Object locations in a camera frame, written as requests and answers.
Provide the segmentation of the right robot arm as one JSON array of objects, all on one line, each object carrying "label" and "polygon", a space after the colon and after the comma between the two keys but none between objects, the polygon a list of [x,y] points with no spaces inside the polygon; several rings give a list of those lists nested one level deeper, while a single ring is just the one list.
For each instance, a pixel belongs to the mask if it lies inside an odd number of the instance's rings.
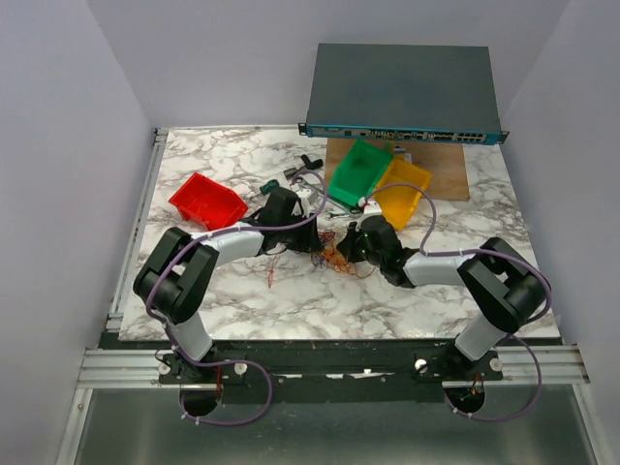
[{"label": "right robot arm", "polygon": [[480,309],[453,341],[446,355],[452,377],[465,380],[481,368],[481,358],[497,343],[550,306],[548,281],[510,245],[492,237],[478,249],[425,252],[402,245],[382,215],[352,222],[336,246],[350,263],[368,262],[393,286],[462,286]]}]

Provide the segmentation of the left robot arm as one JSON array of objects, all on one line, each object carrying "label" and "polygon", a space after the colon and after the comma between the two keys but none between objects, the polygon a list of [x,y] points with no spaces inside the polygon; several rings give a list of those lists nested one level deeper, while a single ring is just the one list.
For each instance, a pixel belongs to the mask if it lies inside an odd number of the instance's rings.
[{"label": "left robot arm", "polygon": [[147,315],[163,326],[191,381],[205,382],[214,373],[213,340],[199,314],[214,271],[278,245],[300,253],[320,251],[317,218],[324,207],[312,210],[308,200],[280,187],[255,213],[223,229],[197,237],[179,227],[164,232],[139,270],[133,292]]}]

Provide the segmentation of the small silver wrench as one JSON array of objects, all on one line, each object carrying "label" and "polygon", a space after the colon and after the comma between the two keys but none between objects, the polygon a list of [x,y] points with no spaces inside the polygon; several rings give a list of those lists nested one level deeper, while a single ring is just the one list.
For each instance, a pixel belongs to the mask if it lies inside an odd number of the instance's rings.
[{"label": "small silver wrench", "polygon": [[328,221],[333,221],[335,219],[344,219],[344,218],[350,218],[351,215],[349,213],[345,213],[345,212],[328,212],[326,218]]}]

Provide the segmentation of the silver ratchet wrench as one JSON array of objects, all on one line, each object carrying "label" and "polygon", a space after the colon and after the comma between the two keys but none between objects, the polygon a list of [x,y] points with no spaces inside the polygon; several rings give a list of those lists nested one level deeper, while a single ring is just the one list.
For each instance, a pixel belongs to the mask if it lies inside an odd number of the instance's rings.
[{"label": "silver ratchet wrench", "polygon": [[327,198],[327,201],[326,201],[327,203],[330,203],[333,206],[336,206],[337,208],[340,208],[341,210],[343,210],[347,214],[357,215],[357,214],[360,213],[360,210],[357,207],[348,206],[348,205],[342,203],[341,201],[336,200],[335,198],[333,198],[329,194],[326,194],[323,189],[321,189],[320,187],[318,187],[318,186],[316,186],[314,184],[309,183],[308,181],[306,181],[302,177],[298,178],[294,183],[299,185],[301,188],[309,189],[309,190],[319,194],[321,197]]}]

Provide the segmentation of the yellow plastic bin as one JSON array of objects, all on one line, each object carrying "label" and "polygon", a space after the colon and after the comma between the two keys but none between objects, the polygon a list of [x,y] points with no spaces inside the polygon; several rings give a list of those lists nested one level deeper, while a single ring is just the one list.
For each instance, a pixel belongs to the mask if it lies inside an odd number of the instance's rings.
[{"label": "yellow plastic bin", "polygon": [[[416,165],[402,159],[394,158],[383,174],[376,190],[388,184],[408,183],[426,191],[432,174],[428,170],[419,168]],[[373,198],[382,209],[387,221],[397,229],[403,230],[416,209],[421,199],[421,193],[411,187],[396,186],[385,189],[374,195]]]}]

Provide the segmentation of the green plastic bin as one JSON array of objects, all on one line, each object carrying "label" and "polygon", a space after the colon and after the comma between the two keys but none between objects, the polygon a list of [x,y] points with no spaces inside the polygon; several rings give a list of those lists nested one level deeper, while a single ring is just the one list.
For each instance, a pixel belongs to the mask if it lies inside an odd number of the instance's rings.
[{"label": "green plastic bin", "polygon": [[384,149],[357,140],[335,169],[328,194],[348,206],[373,192],[393,160]]}]

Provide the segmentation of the red plastic bin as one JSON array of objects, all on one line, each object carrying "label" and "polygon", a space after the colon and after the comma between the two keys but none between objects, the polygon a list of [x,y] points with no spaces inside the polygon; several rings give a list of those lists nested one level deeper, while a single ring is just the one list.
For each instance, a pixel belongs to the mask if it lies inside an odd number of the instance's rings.
[{"label": "red plastic bin", "polygon": [[229,227],[248,211],[246,202],[229,189],[199,172],[194,172],[170,197],[184,221],[208,231]]}]

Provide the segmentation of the wooden board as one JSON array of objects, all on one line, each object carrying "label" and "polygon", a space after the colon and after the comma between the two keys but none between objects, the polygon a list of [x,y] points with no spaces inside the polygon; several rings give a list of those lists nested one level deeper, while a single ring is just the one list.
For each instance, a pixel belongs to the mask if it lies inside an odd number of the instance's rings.
[{"label": "wooden board", "polygon": [[[412,163],[432,173],[427,193],[434,199],[466,202],[470,199],[464,151],[461,144],[421,141],[369,141],[371,145],[394,151],[400,147],[412,156]],[[325,180],[330,182],[338,165],[353,147],[352,139],[328,139],[325,154]]]}]

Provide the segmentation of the green handled screwdriver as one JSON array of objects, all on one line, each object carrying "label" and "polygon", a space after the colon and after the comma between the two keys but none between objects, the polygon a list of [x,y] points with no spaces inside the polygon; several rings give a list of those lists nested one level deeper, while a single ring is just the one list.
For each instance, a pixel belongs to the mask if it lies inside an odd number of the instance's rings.
[{"label": "green handled screwdriver", "polygon": [[266,181],[265,184],[263,184],[262,186],[259,187],[259,190],[257,191],[257,193],[253,196],[253,198],[256,197],[264,197],[269,195],[275,188],[279,187],[280,183],[277,179],[273,178],[273,179],[269,179],[268,181]]}]

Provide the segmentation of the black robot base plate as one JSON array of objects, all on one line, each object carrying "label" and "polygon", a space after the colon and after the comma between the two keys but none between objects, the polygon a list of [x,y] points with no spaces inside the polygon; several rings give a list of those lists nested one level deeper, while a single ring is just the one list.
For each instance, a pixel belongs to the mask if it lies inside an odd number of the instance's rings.
[{"label": "black robot base plate", "polygon": [[160,362],[161,389],[176,393],[193,414],[221,405],[279,403],[370,403],[413,401],[481,404],[501,380],[498,350],[527,350],[543,384],[534,346],[562,346],[558,338],[510,339],[481,360],[460,361],[448,339],[403,340],[224,340],[200,364],[185,361],[163,344],[153,344]]}]

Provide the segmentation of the blue network switch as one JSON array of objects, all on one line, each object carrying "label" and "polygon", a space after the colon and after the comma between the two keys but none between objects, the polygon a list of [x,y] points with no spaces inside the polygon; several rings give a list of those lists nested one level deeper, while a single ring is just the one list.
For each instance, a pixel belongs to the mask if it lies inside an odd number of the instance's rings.
[{"label": "blue network switch", "polygon": [[508,138],[485,46],[321,44],[308,138],[478,145]]}]

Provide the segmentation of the aluminium frame rail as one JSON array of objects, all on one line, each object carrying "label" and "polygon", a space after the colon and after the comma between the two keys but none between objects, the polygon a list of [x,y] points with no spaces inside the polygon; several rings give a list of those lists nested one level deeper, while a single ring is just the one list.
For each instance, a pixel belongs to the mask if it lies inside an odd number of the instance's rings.
[{"label": "aluminium frame rail", "polygon": [[[546,385],[583,385],[590,382],[581,353],[576,346],[534,346],[533,352]],[[528,386],[537,383],[534,361],[523,347],[498,350],[502,362],[501,380],[489,376],[483,383],[495,386]],[[153,350],[88,350],[78,372],[79,388],[164,388],[160,382],[160,362]]]}]

